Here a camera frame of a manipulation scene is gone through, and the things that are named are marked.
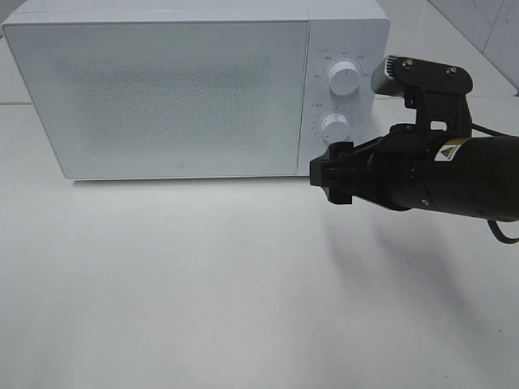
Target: white knob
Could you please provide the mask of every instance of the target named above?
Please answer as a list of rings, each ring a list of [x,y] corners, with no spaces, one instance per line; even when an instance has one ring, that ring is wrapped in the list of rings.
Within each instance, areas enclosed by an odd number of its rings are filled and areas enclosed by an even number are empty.
[[[355,92],[359,81],[358,68],[350,61],[338,62],[328,71],[330,89],[339,96],[346,96]]]
[[[321,123],[324,140],[328,143],[341,142],[348,138],[351,128],[348,118],[339,113],[328,115]]]

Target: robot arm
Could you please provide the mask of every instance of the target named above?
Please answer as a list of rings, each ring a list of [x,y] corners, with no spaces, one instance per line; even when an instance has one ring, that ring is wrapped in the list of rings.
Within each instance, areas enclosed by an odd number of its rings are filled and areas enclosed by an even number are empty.
[[[413,58],[387,57],[375,70],[376,93],[402,96],[416,109],[415,123],[392,126],[389,134],[354,147],[330,145],[310,163],[310,184],[328,200],[350,204],[357,196],[396,211],[421,208],[489,220],[519,220],[519,138],[472,123],[466,94],[469,74],[455,66]],[[446,130],[432,130],[431,122]],[[472,130],[491,137],[473,138]]]

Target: yellow label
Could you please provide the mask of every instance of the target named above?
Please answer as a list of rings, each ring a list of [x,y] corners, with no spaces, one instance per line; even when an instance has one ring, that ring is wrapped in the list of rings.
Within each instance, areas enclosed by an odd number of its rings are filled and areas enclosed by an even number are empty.
[[[450,162],[454,160],[457,152],[467,140],[470,140],[470,138],[450,139],[436,153],[435,162]]]

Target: white surface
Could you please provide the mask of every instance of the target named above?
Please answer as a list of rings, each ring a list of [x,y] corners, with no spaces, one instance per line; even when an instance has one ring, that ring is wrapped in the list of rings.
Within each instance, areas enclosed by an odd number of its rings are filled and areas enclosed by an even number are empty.
[[[6,39],[0,38],[0,105],[31,103]]]
[[[517,99],[470,107],[517,134]],[[0,122],[2,388],[517,387],[517,248],[484,221],[305,179],[73,185],[33,107]]]
[[[391,21],[387,54],[461,66],[474,79],[471,96],[514,96],[517,93],[516,88],[426,0],[379,0],[379,3]]]
[[[27,0],[13,16],[16,20],[37,15],[36,20],[49,17],[54,23],[72,22],[75,18],[87,21],[107,21],[109,17],[119,20],[139,21],[140,17],[151,20],[164,17],[165,20],[287,20],[294,17],[294,12],[308,12],[312,19],[358,19],[359,15],[380,17],[380,7],[376,0]]]
[[[504,0],[483,52],[516,86],[519,85],[519,0]]]
[[[431,3],[482,52],[503,0],[431,0]]]

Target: white table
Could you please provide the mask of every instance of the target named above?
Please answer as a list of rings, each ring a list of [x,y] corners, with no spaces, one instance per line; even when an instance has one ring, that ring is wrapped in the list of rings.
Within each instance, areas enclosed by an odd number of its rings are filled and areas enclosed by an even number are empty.
[[[519,134],[517,98],[470,107]],[[0,122],[0,387],[517,387],[517,248],[484,221],[306,179],[74,184],[32,106]]]

